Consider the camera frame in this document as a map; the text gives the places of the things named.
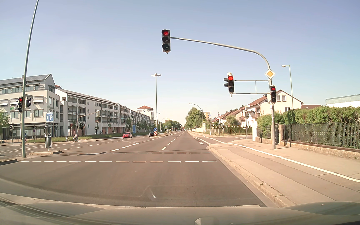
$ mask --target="diamond-shaped sign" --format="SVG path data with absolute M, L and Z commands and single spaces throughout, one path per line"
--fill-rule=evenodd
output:
M 269 78 L 269 79 L 272 79 L 275 75 L 275 73 L 271 70 L 271 69 L 268 69 L 265 73 L 265 75 Z

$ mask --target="lane marking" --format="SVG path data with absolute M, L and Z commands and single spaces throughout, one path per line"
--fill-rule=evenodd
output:
M 354 181 L 354 182 L 360 183 L 360 180 L 358 180 L 358 179 L 355 179 L 355 178 L 352 178 L 352 177 L 349 177 L 349 176 L 345 176 L 345 175 L 342 175 L 342 174 L 338 174 L 338 173 L 336 173 L 336 172 L 328 171 L 328 170 L 325 170 L 325 169 L 322 169 L 322 168 L 319 168 L 319 167 L 316 167 L 316 166 L 311 166 L 311 165 L 308 165 L 308 164 L 305 164 L 305 163 L 301 163 L 301 162 L 298 162 L 298 161 L 295 161 L 295 160 L 292 160 L 292 159 L 284 158 L 284 157 L 279 156 L 279 155 L 274 155 L 274 154 L 270 154 L 270 153 L 267 153 L 267 152 L 264 152 L 264 151 L 259 151 L 259 150 L 257 150 L 257 149 L 253 149 L 253 148 L 248 147 L 248 146 L 244 146 L 244 145 L 238 145 L 238 146 L 245 147 L 245 148 L 248 148 L 248 149 L 251 149 L 251 150 L 253 150 L 253 151 L 257 151 L 257 152 L 263 153 L 263 154 L 267 154 L 267 155 L 271 155 L 271 156 L 274 156 L 274 157 L 278 157 L 278 158 L 280 158 L 280 159 L 284 159 L 284 160 L 287 160 L 287 161 L 290 161 L 290 162 L 293 162 L 293 163 L 296 163 L 296 164 L 299 164 L 299 165 L 302 165 L 302 166 L 306 166 L 306 167 L 309 167 L 309 168 L 312 168 L 312 169 L 316 169 L 316 170 L 319 170 L 319 171 L 322 171 L 322 172 L 325 172 L 325 173 L 329 173 L 329 174 L 333 174 L 333 175 L 336 175 L 336 176 L 345 178 L 345 179 L 350 180 L 350 181 Z

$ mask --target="traffic light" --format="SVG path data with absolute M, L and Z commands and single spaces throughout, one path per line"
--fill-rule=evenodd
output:
M 223 78 L 224 81 L 227 82 L 227 84 L 224 84 L 225 87 L 229 89 L 229 93 L 234 92 L 234 77 L 231 73 L 227 73 L 227 78 Z
M 276 86 L 270 86 L 270 101 L 276 103 Z
M 19 112 L 23 112 L 23 97 L 18 98 L 18 110 Z
M 26 108 L 31 106 L 31 98 L 26 97 Z
M 162 30 L 162 51 L 170 52 L 170 30 Z

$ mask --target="road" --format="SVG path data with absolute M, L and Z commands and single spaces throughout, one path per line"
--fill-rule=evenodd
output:
M 274 207 L 206 147 L 187 132 L 53 144 L 53 150 L 63 153 L 0 166 L 0 193 L 137 207 Z M 0 157 L 20 154 L 17 146 L 0 147 Z

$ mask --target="car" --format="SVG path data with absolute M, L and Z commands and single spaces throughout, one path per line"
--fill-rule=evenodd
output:
M 122 138 L 133 138 L 133 135 L 130 132 L 126 132 L 123 134 Z

